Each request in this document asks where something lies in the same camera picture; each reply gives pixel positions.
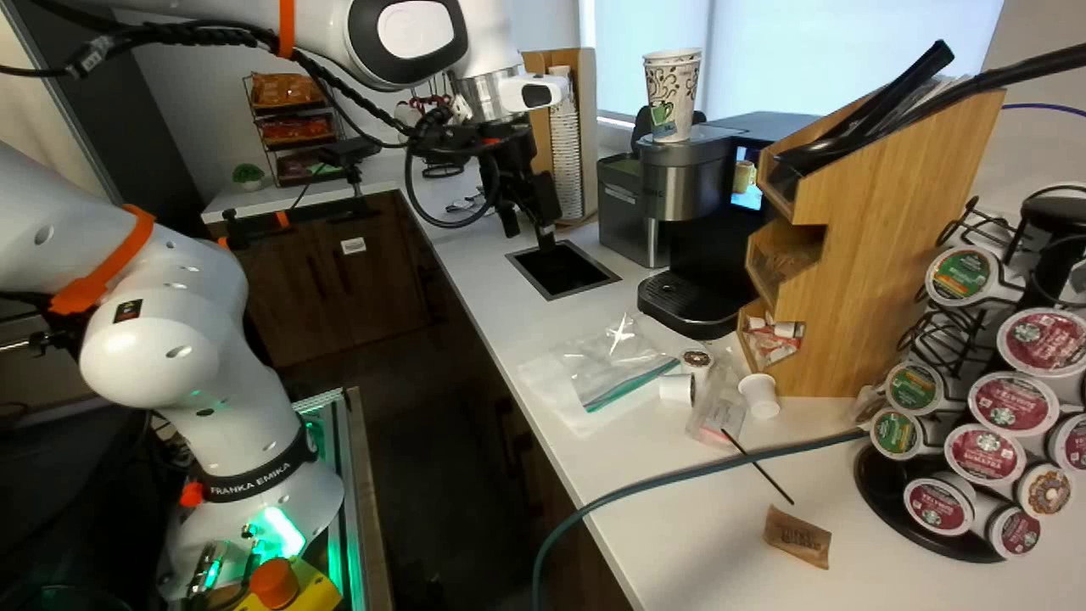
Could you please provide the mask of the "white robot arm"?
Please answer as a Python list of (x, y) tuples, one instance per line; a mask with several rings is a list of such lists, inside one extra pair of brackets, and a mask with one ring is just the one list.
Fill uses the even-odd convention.
[[(252, 34), (270, 51), (322, 53), (378, 93), (439, 70), (463, 79), (482, 122), (555, 102), (521, 70), (509, 0), (92, 0), (166, 27)], [(304, 428), (242, 328), (242, 266), (140, 207), (102, 202), (0, 147), (0, 287), (54, 317), (86, 317), (79, 371), (112, 405), (162, 415), (198, 462), (205, 499), (173, 538), (316, 538), (342, 505), (339, 475), (309, 454)]]

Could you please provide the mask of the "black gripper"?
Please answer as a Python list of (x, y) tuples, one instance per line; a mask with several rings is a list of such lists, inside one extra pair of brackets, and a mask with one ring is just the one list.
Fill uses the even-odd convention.
[(501, 233), (519, 233), (519, 207), (533, 201), (533, 226), (541, 247), (553, 244), (562, 218), (555, 183), (550, 174), (533, 174), (533, 129), (526, 119), (514, 122), (458, 122), (448, 110), (421, 119), (421, 157), (439, 167), (478, 162), (482, 201), (471, 218), (500, 213)]

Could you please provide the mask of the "robot base with lights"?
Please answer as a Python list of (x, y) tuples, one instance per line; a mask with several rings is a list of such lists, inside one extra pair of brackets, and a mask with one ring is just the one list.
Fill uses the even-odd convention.
[(368, 611), (363, 552), (353, 495), (351, 398), (327, 391), (295, 405), (316, 453), (279, 490), (242, 502), (239, 515), (211, 502), (171, 525), (158, 597), (171, 611), (205, 593), (242, 588), (267, 560), (316, 566), (339, 593), (339, 611)]

